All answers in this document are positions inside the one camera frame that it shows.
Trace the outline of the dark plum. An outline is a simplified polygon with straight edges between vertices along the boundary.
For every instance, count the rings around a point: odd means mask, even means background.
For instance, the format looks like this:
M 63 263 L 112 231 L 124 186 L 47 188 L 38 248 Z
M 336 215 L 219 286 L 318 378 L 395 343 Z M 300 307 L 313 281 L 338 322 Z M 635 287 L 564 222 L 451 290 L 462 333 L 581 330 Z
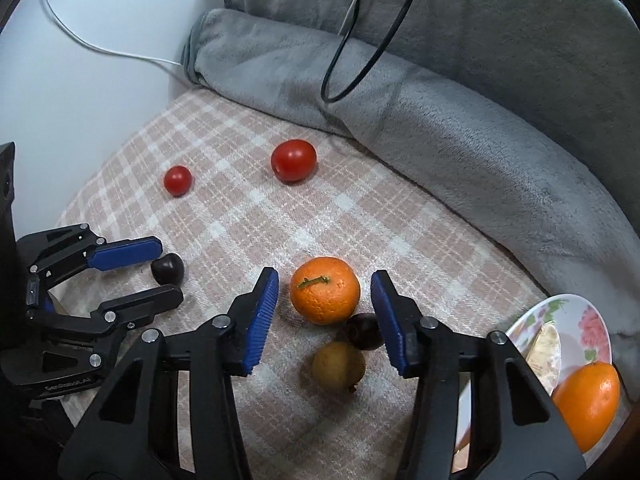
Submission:
M 373 313 L 359 313 L 349 318 L 344 327 L 346 339 L 356 349 L 371 351 L 380 348 L 384 339 Z
M 171 252 L 155 259 L 151 263 L 151 272 L 159 285 L 180 286 L 184 279 L 184 263 L 177 254 Z

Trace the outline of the brown longan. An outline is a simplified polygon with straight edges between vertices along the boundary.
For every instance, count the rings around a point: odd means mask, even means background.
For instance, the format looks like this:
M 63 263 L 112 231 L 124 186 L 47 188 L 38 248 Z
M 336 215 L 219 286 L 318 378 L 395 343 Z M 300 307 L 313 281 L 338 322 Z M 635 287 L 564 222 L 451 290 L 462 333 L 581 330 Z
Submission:
M 316 383 L 334 392 L 354 391 L 365 372 L 363 353 L 345 341 L 331 341 L 323 346 L 311 364 Z

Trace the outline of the mandarin orange with stem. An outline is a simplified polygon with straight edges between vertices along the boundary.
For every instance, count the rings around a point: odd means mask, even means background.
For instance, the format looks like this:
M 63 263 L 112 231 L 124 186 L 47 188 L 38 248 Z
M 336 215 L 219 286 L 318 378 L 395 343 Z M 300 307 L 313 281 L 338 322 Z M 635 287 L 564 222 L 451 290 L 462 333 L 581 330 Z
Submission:
M 360 284 L 352 267 L 335 257 L 317 257 L 302 264 L 290 281 L 294 309 L 314 325 L 346 321 L 356 311 Z

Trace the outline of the small red cherry tomato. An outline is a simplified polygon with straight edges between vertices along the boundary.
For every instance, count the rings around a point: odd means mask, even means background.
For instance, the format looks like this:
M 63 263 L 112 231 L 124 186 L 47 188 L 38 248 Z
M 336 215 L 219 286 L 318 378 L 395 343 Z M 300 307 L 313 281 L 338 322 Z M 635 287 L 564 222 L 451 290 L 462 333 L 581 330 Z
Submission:
M 172 197 L 180 197 L 189 192 L 192 183 L 191 171 L 182 165 L 170 167 L 163 177 L 163 187 Z

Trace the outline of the large red tomato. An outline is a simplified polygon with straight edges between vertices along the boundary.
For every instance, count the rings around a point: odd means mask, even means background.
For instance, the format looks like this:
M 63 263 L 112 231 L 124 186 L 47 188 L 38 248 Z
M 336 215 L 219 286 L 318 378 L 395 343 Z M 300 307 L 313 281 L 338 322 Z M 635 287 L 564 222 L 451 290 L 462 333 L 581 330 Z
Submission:
M 271 168 L 276 177 L 286 183 L 309 177 L 317 166 L 317 152 L 305 140 L 294 139 L 279 144 L 271 154 Z

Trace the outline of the peeled pomelo segment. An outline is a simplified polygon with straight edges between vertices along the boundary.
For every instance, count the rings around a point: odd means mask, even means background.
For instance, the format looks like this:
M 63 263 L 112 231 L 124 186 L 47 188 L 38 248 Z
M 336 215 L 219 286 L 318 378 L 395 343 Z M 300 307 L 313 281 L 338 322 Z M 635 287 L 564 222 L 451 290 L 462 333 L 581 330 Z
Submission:
M 559 385 L 561 373 L 561 339 L 553 322 L 538 330 L 525 358 L 549 396 Z

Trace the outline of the pink plaid tablecloth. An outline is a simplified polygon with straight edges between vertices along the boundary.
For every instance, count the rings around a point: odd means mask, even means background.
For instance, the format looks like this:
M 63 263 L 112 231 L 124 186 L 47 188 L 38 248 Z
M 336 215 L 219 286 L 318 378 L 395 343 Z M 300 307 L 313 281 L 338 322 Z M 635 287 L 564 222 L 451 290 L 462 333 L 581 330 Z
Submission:
M 317 166 L 280 181 L 271 154 L 300 139 Z M 176 165 L 190 191 L 163 187 Z M 398 292 L 457 332 L 509 327 L 544 293 L 498 245 L 355 142 L 250 110 L 207 90 L 176 99 L 76 194 L 62 224 L 109 240 L 154 235 L 186 266 L 183 303 L 159 316 L 168 335 L 194 330 L 248 292 L 266 266 L 282 285 L 320 256 L 346 261 L 362 288 L 384 269 Z M 416 386 L 384 350 L 367 354 L 353 393 L 322 390 L 311 359 L 337 329 L 305 321 L 281 294 L 258 367 L 234 384 L 257 479 L 390 479 L 404 447 Z

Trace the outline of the floral white plate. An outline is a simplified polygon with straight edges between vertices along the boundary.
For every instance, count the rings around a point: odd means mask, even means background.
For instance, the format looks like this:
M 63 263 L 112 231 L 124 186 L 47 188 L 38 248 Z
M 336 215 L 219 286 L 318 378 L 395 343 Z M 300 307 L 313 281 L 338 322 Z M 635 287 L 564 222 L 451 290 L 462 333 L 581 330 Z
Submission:
M 611 338 L 604 318 L 592 302 L 582 296 L 561 294 L 542 300 L 506 330 L 506 336 L 509 336 L 528 364 L 532 364 L 532 356 L 538 352 L 540 334 L 554 337 L 553 364 L 541 381 L 548 393 L 556 390 L 576 370 L 592 362 L 613 363 Z M 631 411 L 626 385 L 620 374 L 618 378 L 620 400 L 615 417 L 598 443 L 583 455 L 587 466 L 591 466 L 602 456 Z M 468 463 L 471 390 L 470 380 L 467 379 L 459 396 L 457 442 L 452 472 L 462 470 Z

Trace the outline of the large orange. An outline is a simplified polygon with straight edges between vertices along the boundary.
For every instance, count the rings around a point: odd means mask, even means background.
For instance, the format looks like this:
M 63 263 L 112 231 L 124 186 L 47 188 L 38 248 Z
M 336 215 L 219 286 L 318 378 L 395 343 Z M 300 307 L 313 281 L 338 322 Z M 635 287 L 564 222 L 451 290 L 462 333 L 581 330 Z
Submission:
M 604 436 L 620 403 L 620 378 L 612 364 L 589 363 L 570 374 L 552 394 L 580 452 Z

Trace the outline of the grey fleece blanket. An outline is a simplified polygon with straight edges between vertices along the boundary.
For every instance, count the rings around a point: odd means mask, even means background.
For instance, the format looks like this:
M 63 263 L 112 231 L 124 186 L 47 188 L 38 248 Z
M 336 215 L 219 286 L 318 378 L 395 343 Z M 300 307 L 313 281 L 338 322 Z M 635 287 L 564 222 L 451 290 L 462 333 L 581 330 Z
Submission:
M 188 79 L 349 136 L 639 341 L 639 31 L 617 0 L 224 0 Z

